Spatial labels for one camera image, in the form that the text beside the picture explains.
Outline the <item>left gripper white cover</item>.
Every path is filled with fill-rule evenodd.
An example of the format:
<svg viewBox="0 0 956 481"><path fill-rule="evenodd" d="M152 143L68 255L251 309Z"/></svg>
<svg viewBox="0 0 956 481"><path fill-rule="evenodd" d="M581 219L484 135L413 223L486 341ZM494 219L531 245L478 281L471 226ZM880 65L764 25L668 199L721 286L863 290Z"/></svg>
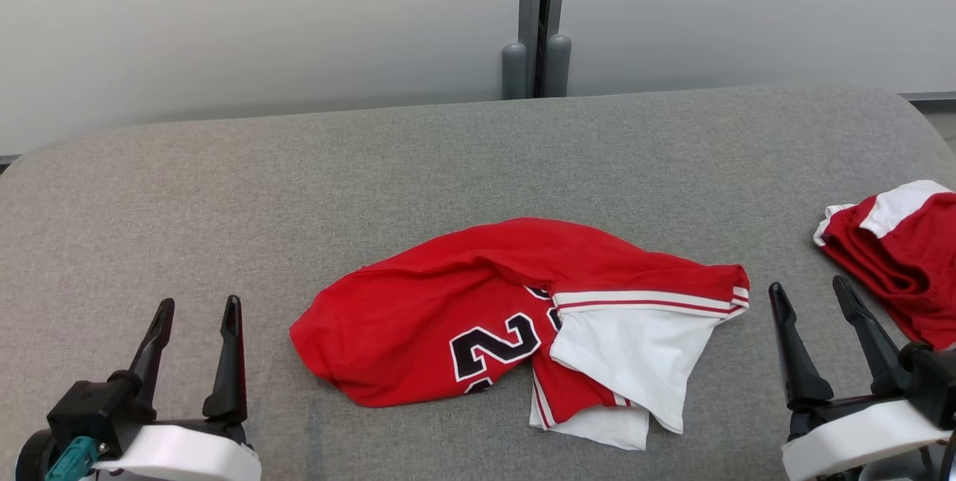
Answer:
<svg viewBox="0 0 956 481"><path fill-rule="evenodd" d="M138 420L156 420L153 399L161 357L170 342L175 301L165 298L128 369ZM243 315L238 295L226 298L220 326L222 347L205 419L134 423L117 437L120 450L93 464L93 481L261 481L263 467L246 439Z"/></svg>

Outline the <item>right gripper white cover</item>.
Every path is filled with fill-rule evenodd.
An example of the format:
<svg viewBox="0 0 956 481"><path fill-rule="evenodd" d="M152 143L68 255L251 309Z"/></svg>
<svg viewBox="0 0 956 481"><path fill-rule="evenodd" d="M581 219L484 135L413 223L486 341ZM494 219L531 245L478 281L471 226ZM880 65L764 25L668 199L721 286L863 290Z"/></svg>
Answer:
<svg viewBox="0 0 956 481"><path fill-rule="evenodd" d="M834 399L796 328L784 287L769 285L786 407L782 463L789 481L954 481L954 430L938 429L905 398L909 373L899 348L843 276L832 280L843 317L857 334L874 395Z"/></svg>

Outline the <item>red shorts white trim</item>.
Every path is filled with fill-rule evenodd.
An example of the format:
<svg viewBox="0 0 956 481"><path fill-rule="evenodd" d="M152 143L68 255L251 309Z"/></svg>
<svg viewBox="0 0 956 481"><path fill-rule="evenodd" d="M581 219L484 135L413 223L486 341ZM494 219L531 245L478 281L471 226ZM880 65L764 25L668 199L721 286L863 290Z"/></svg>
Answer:
<svg viewBox="0 0 956 481"><path fill-rule="evenodd" d="M813 242L875 295L906 337L956 347L956 191L917 179L830 205Z"/></svg>

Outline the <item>red white number t-shirt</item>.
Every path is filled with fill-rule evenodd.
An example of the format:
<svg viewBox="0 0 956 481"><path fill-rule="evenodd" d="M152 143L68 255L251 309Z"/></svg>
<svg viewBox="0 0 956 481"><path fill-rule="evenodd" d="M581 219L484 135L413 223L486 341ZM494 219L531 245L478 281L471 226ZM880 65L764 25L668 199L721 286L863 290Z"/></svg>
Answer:
<svg viewBox="0 0 956 481"><path fill-rule="evenodd" d="M740 264L518 218L347 274L290 337L315 376L376 409L479 393L528 361L530 426L644 450L652 420L683 432L689 376L749 288Z"/></svg>

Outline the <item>grey partition post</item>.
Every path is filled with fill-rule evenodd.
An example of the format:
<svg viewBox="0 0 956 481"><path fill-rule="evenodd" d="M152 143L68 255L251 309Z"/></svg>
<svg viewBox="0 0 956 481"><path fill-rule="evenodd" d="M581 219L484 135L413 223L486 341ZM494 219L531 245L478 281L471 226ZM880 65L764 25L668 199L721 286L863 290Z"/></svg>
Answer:
<svg viewBox="0 0 956 481"><path fill-rule="evenodd" d="M501 52L502 99L567 96L571 38L559 32L563 0L519 0L517 41Z"/></svg>

